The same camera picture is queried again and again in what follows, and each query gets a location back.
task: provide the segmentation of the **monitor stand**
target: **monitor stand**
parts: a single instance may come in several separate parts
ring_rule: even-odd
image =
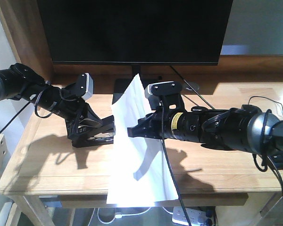
[[[129,86],[130,82],[134,78],[135,75],[141,75],[141,66],[140,65],[131,65],[132,67],[132,78],[131,79],[116,79],[114,83],[114,91],[113,91],[113,99],[112,104],[114,104],[124,93],[126,88]],[[145,89],[149,84],[158,82],[157,79],[142,79],[141,83],[143,88]],[[156,107],[159,105],[159,101],[149,101],[151,109],[155,110]]]

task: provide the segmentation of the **table leg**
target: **table leg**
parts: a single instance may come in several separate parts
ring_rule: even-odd
[[[15,201],[34,226],[54,226],[51,217],[38,196],[11,195],[10,198]]]

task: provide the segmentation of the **cable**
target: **cable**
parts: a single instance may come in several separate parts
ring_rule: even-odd
[[[90,220],[89,220],[89,222],[88,222],[87,226],[91,226],[91,221],[92,221],[92,218],[93,218],[94,212],[95,212],[95,208],[93,209],[93,212],[92,212],[92,214],[91,214],[91,217],[90,217]]]
[[[191,100],[190,98],[188,98],[185,94],[181,94],[182,96],[184,96],[185,98],[187,98],[189,101],[191,101],[193,104],[195,104],[196,106],[199,106],[196,102],[194,102],[193,100]]]
[[[131,214],[122,214],[122,217],[127,217],[127,216],[138,216],[141,214],[144,214],[146,212],[148,212],[152,207],[147,208],[145,211],[140,212],[140,213],[131,213]]]
[[[34,103],[34,113],[36,116],[38,116],[39,118],[42,118],[42,119],[46,119],[48,117],[50,117],[54,112],[50,112],[48,115],[45,115],[45,116],[40,116],[39,113],[38,113],[38,105],[39,105],[39,101],[43,95],[43,93],[48,90],[50,88],[50,82],[49,81],[46,81],[45,84],[47,85],[47,87],[45,89],[43,89],[37,96],[37,99],[36,99],[36,102]]]
[[[168,154],[166,152],[166,144],[165,144],[165,134],[164,134],[164,114],[165,114],[165,109],[164,109],[164,103],[161,101],[160,102],[161,106],[162,106],[162,116],[161,116],[161,140],[162,140],[162,147],[163,147],[163,150],[164,150],[164,154],[165,154],[165,158],[166,158],[166,163],[168,165],[168,168],[169,168],[169,171],[170,171],[170,174],[171,174],[171,178],[173,180],[173,183],[174,183],[174,186],[175,186],[175,189],[176,189],[176,192],[177,192],[177,195],[178,195],[178,200],[180,202],[180,205],[183,209],[183,213],[184,213],[184,216],[186,218],[186,220],[188,221],[188,225],[189,226],[192,226],[191,224],[191,220],[188,216],[188,213],[187,213],[187,210],[184,206],[184,203],[183,203],[183,199],[180,195],[180,192],[179,192],[179,187],[177,185],[177,182],[175,180],[175,177],[174,177],[174,174],[172,172],[172,167],[171,167],[171,164],[170,164],[170,161],[169,161],[169,158],[168,158]]]
[[[30,102],[28,102],[27,104],[25,104],[15,115],[14,117],[12,117],[12,119],[0,130],[0,134],[7,128],[7,126],[9,126],[12,121],[30,104]]]
[[[283,201],[283,179],[282,179],[282,176],[281,176],[279,170],[277,169],[277,167],[275,166],[275,164],[273,163],[273,161],[271,160],[270,156],[268,156],[267,159],[269,160],[269,163],[273,166],[272,170],[275,171],[276,177],[277,177],[277,179],[278,179],[278,181],[280,183],[281,192],[282,192],[282,201]]]
[[[281,105],[281,108],[282,108],[282,116],[283,116],[283,104],[280,103],[280,102],[278,102],[278,101],[275,101],[275,100],[273,100],[273,99],[270,99],[270,98],[267,98],[267,97],[262,97],[262,96],[251,96],[251,97],[249,98],[249,101],[248,101],[247,104],[249,105],[249,104],[250,104],[250,100],[251,100],[252,98],[255,98],[255,97],[264,98],[264,99],[270,100],[270,101],[272,101],[272,102],[274,102],[274,103],[277,103],[277,104]]]
[[[203,100],[204,103],[206,103],[210,108],[215,109],[208,101],[206,101],[206,99],[205,99],[199,92],[197,92],[196,89],[194,89],[193,86],[191,86],[191,85],[186,81],[186,79],[184,79],[184,77],[183,77],[172,65],[170,65],[170,67],[171,67],[172,70],[191,88],[191,90],[193,90],[193,92],[196,93],[197,96],[199,96],[199,98],[200,98],[201,100]]]
[[[77,100],[77,98],[74,98],[74,99],[65,99],[65,98],[63,97],[63,95],[62,95],[62,90],[61,90],[61,89],[58,89],[58,92],[59,92],[60,98],[61,98],[62,100],[65,100],[65,101],[76,101],[76,100]]]
[[[101,222],[102,224],[108,225],[108,224],[111,224],[111,223],[115,220],[115,215],[114,215],[114,217],[113,217],[113,219],[112,219],[111,221],[109,221],[109,222],[102,221],[102,220],[100,219],[100,216],[99,216],[99,210],[100,210],[100,208],[98,208],[97,216],[98,216],[99,222]]]
[[[162,208],[165,210],[165,212],[167,212],[168,214],[173,215],[173,212],[168,211],[165,207],[162,206]]]

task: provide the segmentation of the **yellow label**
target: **yellow label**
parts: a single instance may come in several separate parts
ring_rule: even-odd
[[[174,117],[172,118],[172,122],[171,122],[171,131],[177,129],[177,123],[179,120],[179,117],[183,114],[183,112],[178,112],[174,115]]]

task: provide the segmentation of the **white cable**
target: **white cable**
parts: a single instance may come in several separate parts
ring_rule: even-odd
[[[132,214],[122,214],[122,217],[127,217],[127,216],[138,216],[141,214],[144,214],[146,212],[148,212],[152,207],[147,208],[145,211],[140,212],[140,213],[132,213]]]
[[[93,217],[93,215],[94,215],[94,212],[95,212],[95,208],[93,209],[93,212],[92,212],[92,214],[91,214],[91,217],[90,217],[90,220],[89,220],[87,226],[91,226],[91,220],[92,220],[92,217]]]
[[[100,208],[98,208],[97,216],[98,216],[99,222],[101,222],[102,224],[108,225],[108,224],[111,224],[111,223],[115,220],[115,216],[114,216],[113,219],[112,219],[111,221],[109,221],[109,222],[104,222],[104,221],[102,221],[102,220],[100,219],[100,217],[99,217],[99,210],[100,210]]]
[[[173,213],[172,212],[170,212],[170,211],[168,211],[165,207],[163,207],[162,206],[162,208],[165,210],[165,212],[167,212],[168,214],[171,214],[171,215],[173,215]]]

